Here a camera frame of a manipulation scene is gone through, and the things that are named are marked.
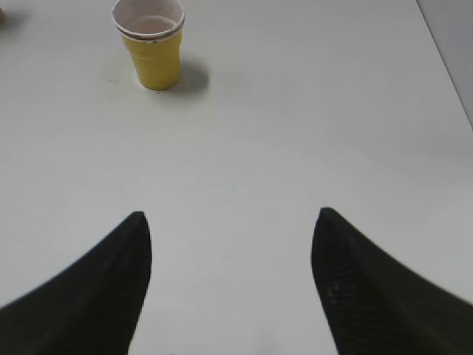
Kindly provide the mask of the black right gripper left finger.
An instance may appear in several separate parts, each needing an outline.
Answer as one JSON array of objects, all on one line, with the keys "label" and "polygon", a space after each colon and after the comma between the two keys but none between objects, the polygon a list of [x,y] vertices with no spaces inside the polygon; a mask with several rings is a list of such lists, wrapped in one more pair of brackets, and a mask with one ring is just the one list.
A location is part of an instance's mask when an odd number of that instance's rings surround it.
[{"label": "black right gripper left finger", "polygon": [[127,354],[152,272],[143,212],[60,274],[1,307],[2,354]]}]

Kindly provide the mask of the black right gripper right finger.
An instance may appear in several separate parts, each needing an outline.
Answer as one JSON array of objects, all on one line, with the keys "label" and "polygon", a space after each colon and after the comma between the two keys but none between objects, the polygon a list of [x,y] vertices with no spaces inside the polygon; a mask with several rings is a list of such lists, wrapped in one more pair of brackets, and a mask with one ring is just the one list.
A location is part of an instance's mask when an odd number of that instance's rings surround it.
[{"label": "black right gripper right finger", "polygon": [[339,354],[471,354],[472,304],[431,283],[320,209],[310,255]]}]

